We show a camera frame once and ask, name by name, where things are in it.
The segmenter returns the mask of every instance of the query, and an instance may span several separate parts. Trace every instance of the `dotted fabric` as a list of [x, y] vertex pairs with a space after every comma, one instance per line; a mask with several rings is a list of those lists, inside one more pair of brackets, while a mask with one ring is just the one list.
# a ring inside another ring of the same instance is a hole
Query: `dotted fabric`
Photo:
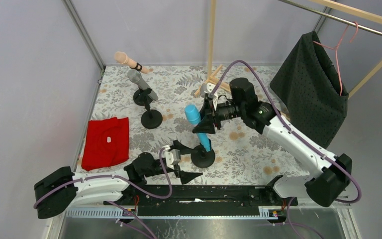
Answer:
[[270, 83], [289, 110], [291, 123], [326, 148], [348, 110], [348, 92], [315, 31], [302, 35]]

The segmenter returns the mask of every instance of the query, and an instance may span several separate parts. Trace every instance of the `patterned table surface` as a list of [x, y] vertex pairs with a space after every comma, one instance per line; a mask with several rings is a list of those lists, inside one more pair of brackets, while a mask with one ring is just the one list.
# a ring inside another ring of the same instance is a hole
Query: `patterned table surface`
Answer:
[[[162, 113], [162, 124], [156, 129], [146, 129], [141, 125], [140, 119], [145, 109], [135, 105], [132, 100], [132, 95], [138, 88], [126, 76], [129, 68], [123, 66], [107, 67], [92, 119], [129, 117], [130, 158], [123, 164], [95, 169], [92, 172], [123, 168], [141, 152], [150, 152], [157, 159], [160, 148], [164, 145], [171, 145], [175, 139], [191, 148], [199, 144], [197, 136], [191, 132], [192, 126], [185, 117], [184, 108], [189, 104], [195, 104], [198, 109], [201, 108], [202, 98], [195, 98], [193, 93], [207, 75], [205, 68], [201, 66], [156, 66], [149, 68], [152, 72], [143, 74], [143, 78], [159, 96], [159, 100], [150, 106]], [[278, 71], [279, 66], [261, 66], [253, 69], [256, 70], [267, 86]], [[250, 70], [244, 66], [232, 67], [224, 81], [230, 82], [238, 77], [248, 78], [254, 84], [259, 100], [267, 101], [259, 83]], [[218, 92], [231, 98], [226, 91], [219, 89]], [[273, 99], [275, 105], [286, 112], [279, 100], [275, 97]], [[179, 163], [184, 171], [203, 173], [190, 184], [265, 185], [276, 175], [298, 176], [308, 174], [301, 169], [293, 156], [274, 141], [246, 127], [241, 119], [225, 122], [221, 130], [208, 136], [216, 153], [216, 160], [212, 166], [206, 169], [197, 168], [192, 164], [190, 155], [182, 155], [182, 161]], [[77, 172], [85, 172], [81, 168], [82, 155], [83, 152], [79, 156]], [[169, 176], [173, 184], [180, 184], [179, 179], [175, 178], [173, 173], [170, 173]], [[150, 177], [147, 181], [148, 184], [166, 184], [164, 175]]]

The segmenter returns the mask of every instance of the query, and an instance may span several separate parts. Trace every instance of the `clothes hanger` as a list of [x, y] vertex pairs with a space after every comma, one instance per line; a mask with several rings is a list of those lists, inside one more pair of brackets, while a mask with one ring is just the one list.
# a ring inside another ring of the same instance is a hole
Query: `clothes hanger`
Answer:
[[[352, 36], [351, 40], [349, 41], [349, 43], [352, 43], [352, 41], [354, 40], [355, 36], [357, 35], [358, 33], [358, 23], [356, 21], [354, 21], [355, 25], [357, 26], [357, 31], [355, 32], [355, 34]], [[339, 42], [337, 43], [337, 45], [335, 47], [330, 47], [330, 46], [326, 46], [326, 45], [323, 45], [321, 44], [320, 42], [316, 42], [316, 41], [312, 41], [320, 46], [323, 46], [323, 47], [326, 47], [326, 48], [329, 48], [329, 49], [332, 49], [332, 50], [335, 50], [335, 55], [336, 55], [336, 65], [337, 65], [337, 75], [339, 76], [339, 84], [340, 84], [340, 93], [339, 95], [341, 96], [342, 95], [342, 91], [343, 91], [343, 84], [342, 84], [342, 78], [340, 77], [340, 69], [339, 69], [339, 60], [338, 60], [338, 57], [337, 57], [337, 50], [339, 49], [339, 46], [340, 44], [342, 43], [342, 40], [343, 40], [343, 37], [345, 36], [346, 34], [346, 31], [348, 30], [348, 27], [349, 25], [346, 26], [345, 28], [345, 31], [343, 31], [343, 34], [342, 36], [340, 37], [340, 40]]]

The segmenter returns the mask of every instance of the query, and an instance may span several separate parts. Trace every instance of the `folded red shirt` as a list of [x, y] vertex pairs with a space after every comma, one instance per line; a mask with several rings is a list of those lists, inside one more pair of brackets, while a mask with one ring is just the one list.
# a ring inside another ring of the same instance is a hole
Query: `folded red shirt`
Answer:
[[91, 120], [87, 128], [81, 167], [87, 171], [111, 167], [128, 160], [128, 118]]

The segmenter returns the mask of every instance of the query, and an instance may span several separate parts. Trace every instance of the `white wall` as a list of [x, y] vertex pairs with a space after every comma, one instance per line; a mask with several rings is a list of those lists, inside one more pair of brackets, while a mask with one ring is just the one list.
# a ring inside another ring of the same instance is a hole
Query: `white wall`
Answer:
[[33, 185], [72, 165], [98, 77], [60, 0], [0, 0], [0, 239], [41, 238]]
[[[378, 0], [342, 0], [344, 4], [382, 15]], [[337, 16], [356, 19], [361, 24], [382, 29], [381, 25], [335, 11]], [[320, 39], [336, 41], [345, 26], [328, 21]], [[348, 32], [347, 41], [353, 31]], [[382, 37], [359, 32], [352, 44], [339, 50], [342, 77], [348, 88], [360, 81], [382, 57]], [[382, 69], [349, 99], [348, 116], [329, 146], [353, 160], [353, 175], [363, 190], [360, 202], [353, 204], [363, 239], [382, 238]]]
[[[323, 6], [296, 0], [317, 9]], [[203, 64], [207, 61], [209, 0], [73, 0], [105, 64], [125, 51], [142, 64]], [[216, 63], [283, 62], [318, 15], [278, 0], [219, 0]]]

